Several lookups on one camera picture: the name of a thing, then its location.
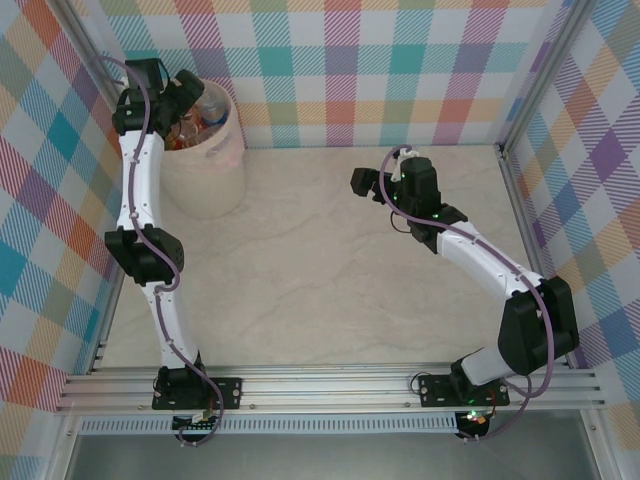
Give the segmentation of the small black controller board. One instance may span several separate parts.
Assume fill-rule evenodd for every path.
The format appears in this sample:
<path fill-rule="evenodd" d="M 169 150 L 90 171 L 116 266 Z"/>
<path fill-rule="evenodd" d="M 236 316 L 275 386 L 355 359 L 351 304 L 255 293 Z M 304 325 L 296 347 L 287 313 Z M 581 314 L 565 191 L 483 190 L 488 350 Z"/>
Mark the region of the small black controller board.
<path fill-rule="evenodd" d="M 181 432 L 183 435 L 205 435 L 218 424 L 218 416 L 209 417 L 196 416 L 174 416 L 171 420 L 171 429 L 175 433 Z"/>
<path fill-rule="evenodd" d="M 490 427 L 492 414 L 488 411 L 462 412 L 456 414 L 456 435 L 462 439 L 473 439 L 485 436 Z"/>

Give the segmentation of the grey metal panel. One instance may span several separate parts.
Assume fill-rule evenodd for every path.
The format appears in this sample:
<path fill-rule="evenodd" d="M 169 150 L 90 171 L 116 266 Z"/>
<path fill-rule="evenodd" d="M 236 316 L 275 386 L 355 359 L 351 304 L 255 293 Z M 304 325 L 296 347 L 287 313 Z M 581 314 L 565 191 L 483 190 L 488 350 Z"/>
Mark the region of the grey metal panel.
<path fill-rule="evenodd" d="M 600 480 L 576 441 L 506 435 L 83 436 L 65 480 Z"/>

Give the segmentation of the aluminium frame post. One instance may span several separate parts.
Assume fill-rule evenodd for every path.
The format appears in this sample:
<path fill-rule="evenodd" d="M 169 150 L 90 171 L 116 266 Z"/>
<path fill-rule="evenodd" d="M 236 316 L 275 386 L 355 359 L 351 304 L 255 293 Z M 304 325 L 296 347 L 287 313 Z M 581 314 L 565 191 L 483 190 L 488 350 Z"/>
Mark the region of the aluminium frame post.
<path fill-rule="evenodd" d="M 45 0 L 69 37 L 109 110 L 113 112 L 126 76 L 103 57 L 124 61 L 124 52 L 101 0 Z"/>
<path fill-rule="evenodd" d="M 524 78 L 497 136 L 496 148 L 506 161 L 524 135 L 546 91 L 598 0 L 551 0 L 551 12 L 534 32 L 531 53 L 525 56 Z"/>

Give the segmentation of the aluminium mounting rail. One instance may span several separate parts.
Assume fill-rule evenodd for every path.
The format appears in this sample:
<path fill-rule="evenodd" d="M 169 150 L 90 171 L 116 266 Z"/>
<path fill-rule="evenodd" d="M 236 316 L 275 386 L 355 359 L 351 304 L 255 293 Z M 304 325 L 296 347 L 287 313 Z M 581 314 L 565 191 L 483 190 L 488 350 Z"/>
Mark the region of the aluminium mounting rail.
<path fill-rule="evenodd" d="M 325 414 L 418 412 L 431 390 L 424 375 L 445 374 L 442 363 L 218 366 L 209 367 L 213 377 L 234 377 L 242 381 L 236 390 L 238 414 Z M 154 368 L 97 368 L 86 375 L 67 379 L 56 411 L 59 414 L 134 414 L 152 410 L 157 375 Z M 526 406 L 540 410 L 590 410 L 606 405 L 605 395 L 590 370 L 555 364 L 544 394 L 531 400 L 520 395 L 526 386 L 515 378 L 511 387 L 501 386 L 510 402 L 504 411 Z"/>

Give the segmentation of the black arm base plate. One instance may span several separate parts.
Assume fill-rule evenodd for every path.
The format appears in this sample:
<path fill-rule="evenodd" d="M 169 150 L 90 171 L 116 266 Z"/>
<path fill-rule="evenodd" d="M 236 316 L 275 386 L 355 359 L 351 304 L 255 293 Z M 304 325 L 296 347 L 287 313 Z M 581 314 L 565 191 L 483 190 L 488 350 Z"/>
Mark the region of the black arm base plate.
<path fill-rule="evenodd" d="M 211 384 L 200 377 L 186 381 L 168 382 L 157 379 L 154 382 L 153 410 L 218 410 L 221 402 L 225 409 L 240 407 L 242 379 L 219 377 L 210 380 L 217 386 L 219 394 Z"/>
<path fill-rule="evenodd" d="M 469 384 L 457 389 L 449 375 L 419 375 L 417 392 L 421 406 L 427 407 L 493 407 L 508 406 L 509 393 L 500 380 L 482 386 Z"/>

